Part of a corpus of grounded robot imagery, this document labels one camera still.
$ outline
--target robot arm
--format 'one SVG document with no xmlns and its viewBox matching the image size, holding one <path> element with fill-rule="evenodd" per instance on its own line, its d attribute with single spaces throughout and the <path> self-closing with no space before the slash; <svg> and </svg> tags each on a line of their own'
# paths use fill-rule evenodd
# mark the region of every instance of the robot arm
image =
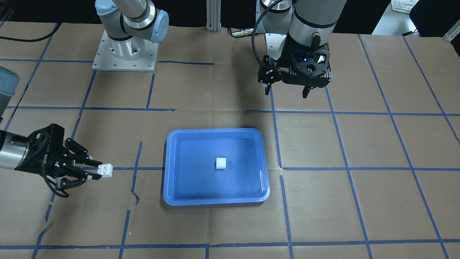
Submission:
<svg viewBox="0 0 460 259">
<path fill-rule="evenodd" d="M 251 35 L 253 51 L 260 63 L 258 81 L 268 95 L 273 83 L 303 85 L 303 98 L 311 89 L 323 88 L 332 81 L 328 40 L 346 0 L 262 0 L 260 14 L 252 29 L 233 32 L 233 37 Z M 266 33 L 268 54 L 260 59 L 255 51 L 256 33 Z M 281 34 L 279 46 L 268 44 Z"/>
<path fill-rule="evenodd" d="M 18 83 L 19 77 L 14 72 L 0 67 L 0 116 Z M 87 153 L 87 149 L 71 138 L 64 141 L 64 128 L 57 124 L 34 131 L 28 137 L 0 130 L 0 168 L 38 174 L 59 197 L 67 198 L 65 190 L 87 180 L 112 176 L 112 165 L 103 165 Z M 95 166 L 98 172 L 87 172 L 75 164 Z"/>
</svg>

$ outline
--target black cable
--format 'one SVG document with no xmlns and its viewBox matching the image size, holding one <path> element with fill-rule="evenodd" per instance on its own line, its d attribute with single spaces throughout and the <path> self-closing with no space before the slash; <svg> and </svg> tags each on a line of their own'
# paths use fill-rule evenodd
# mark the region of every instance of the black cable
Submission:
<svg viewBox="0 0 460 259">
<path fill-rule="evenodd" d="M 25 39 L 16 39 L 16 38 L 10 38 L 10 37 L 3 37 L 3 36 L 0 36 L 0 39 L 2 39 L 2 40 L 8 40 L 8 41 L 21 41 L 21 42 L 37 42 L 37 41 L 42 41 L 42 40 L 45 40 L 45 39 L 47 39 L 47 38 L 53 36 L 53 34 L 55 34 L 55 33 L 58 31 L 58 29 L 59 29 L 59 27 L 61 27 L 61 25 L 62 25 L 62 23 L 56 24 L 56 26 L 54 27 L 54 30 L 53 30 L 50 34 L 48 34 L 48 35 L 46 35 L 46 36 L 44 36 L 44 37 L 38 38 L 38 39 L 25 40 Z"/>
<path fill-rule="evenodd" d="M 256 58 L 257 62 L 264 68 L 268 69 L 268 70 L 274 70 L 275 67 L 274 66 L 271 66 L 271 65 L 267 65 L 265 64 L 264 62 L 262 62 L 259 58 L 259 55 L 257 54 L 257 50 L 256 50 L 256 43 L 255 43 L 255 40 L 256 40 L 256 32 L 257 32 L 257 27 L 259 26 L 259 23 L 260 21 L 262 21 L 262 18 L 264 18 L 264 16 L 277 4 L 279 4 L 281 1 L 283 0 L 276 0 L 275 2 L 273 2 L 273 4 L 271 4 L 269 7 L 267 7 L 267 9 L 265 9 L 265 11 L 263 11 L 259 18 L 257 19 L 256 21 L 256 24 L 254 25 L 254 29 L 253 29 L 253 33 L 251 34 L 251 44 L 253 46 L 253 53 L 254 53 L 254 57 Z"/>
<path fill-rule="evenodd" d="M 56 186 L 56 183 L 55 183 L 55 182 L 52 182 L 52 181 L 46 176 L 46 164 L 45 164 L 44 162 L 43 162 L 42 165 L 41 165 L 41 177 L 43 177 L 43 179 L 44 179 L 45 182 L 46 182 L 46 185 L 48 185 L 48 187 L 50 188 L 50 190 L 51 190 L 54 194 L 56 194 L 56 196 L 61 197 L 61 198 L 68 198 L 68 197 L 69 197 L 69 194 L 68 194 L 66 191 L 62 190 L 62 191 L 61 191 L 62 194 L 60 194 L 60 193 L 58 192 L 58 190 L 56 190 L 56 189 L 53 187 L 53 185 Z"/>
</svg>

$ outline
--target plastic tray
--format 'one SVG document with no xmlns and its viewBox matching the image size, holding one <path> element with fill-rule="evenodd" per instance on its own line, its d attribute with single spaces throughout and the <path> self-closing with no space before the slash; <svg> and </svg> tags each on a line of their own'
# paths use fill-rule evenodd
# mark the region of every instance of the plastic tray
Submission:
<svg viewBox="0 0 460 259">
<path fill-rule="evenodd" d="M 216 158 L 226 168 L 216 169 Z M 180 129 L 167 139 L 167 204 L 262 202 L 270 195 L 262 134 L 257 129 Z"/>
</svg>

